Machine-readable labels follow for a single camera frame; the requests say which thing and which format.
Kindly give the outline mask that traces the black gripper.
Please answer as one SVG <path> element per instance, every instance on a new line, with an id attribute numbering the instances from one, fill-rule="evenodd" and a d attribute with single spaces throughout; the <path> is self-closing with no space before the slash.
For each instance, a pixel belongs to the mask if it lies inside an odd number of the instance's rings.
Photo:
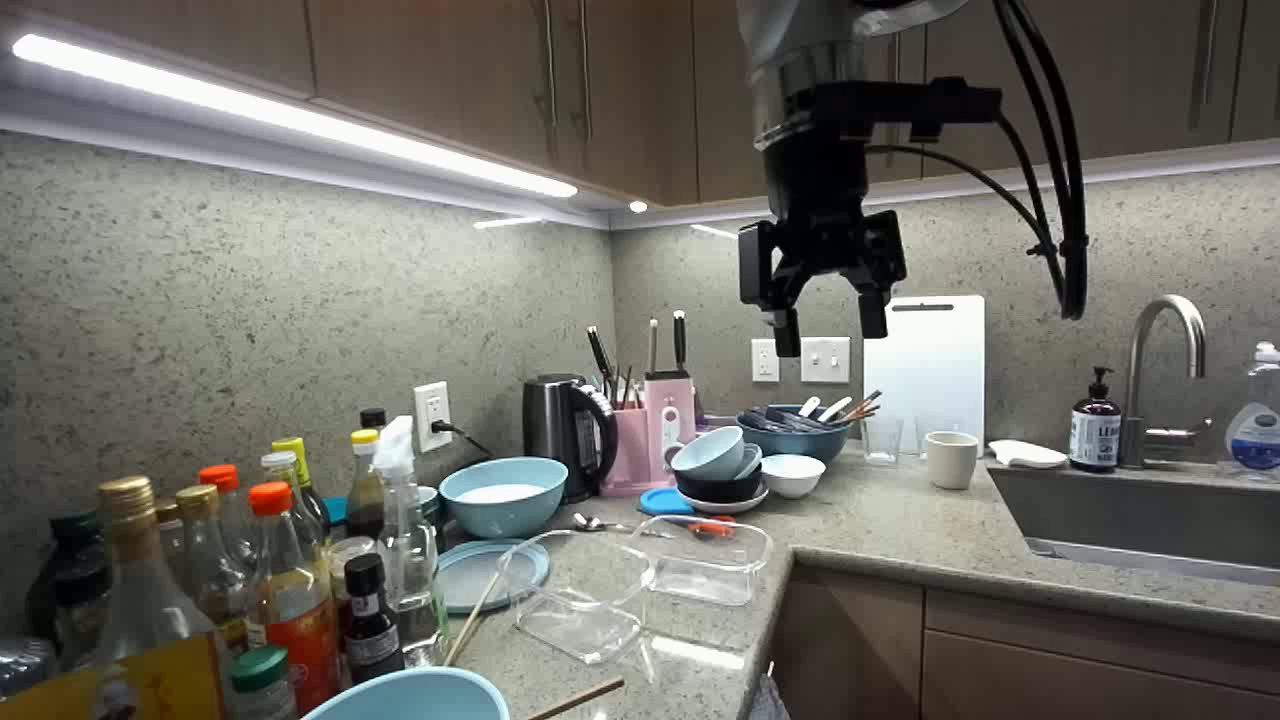
<path id="1" fill-rule="evenodd" d="M 887 210 L 862 210 L 871 131 L 896 124 L 931 142 L 949 124 L 995 124 L 998 102 L 998 89 L 968 78 L 836 78 L 785 101 L 785 120 L 761 137 L 771 215 L 740 230 L 740 299 L 771 310 L 776 357 L 800 357 L 791 302 L 829 273 L 857 289 L 862 339 L 887 335 L 902 248 Z"/>

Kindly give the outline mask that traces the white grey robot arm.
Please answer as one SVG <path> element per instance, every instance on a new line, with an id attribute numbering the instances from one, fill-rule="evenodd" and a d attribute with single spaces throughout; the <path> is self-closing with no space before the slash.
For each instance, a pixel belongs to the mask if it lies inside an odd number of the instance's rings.
<path id="1" fill-rule="evenodd" d="M 857 289 L 858 330 L 887 335 L 892 289 L 909 277 L 901 221 L 862 210 L 871 131 L 931 142 L 949 124 L 995 124 L 1002 94 L 962 75 L 871 78 L 871 39 L 944 18 L 962 0 L 737 0 L 765 159 L 766 221 L 740 230 L 740 299 L 776 353 L 800 357 L 797 299 L 815 277 Z"/>

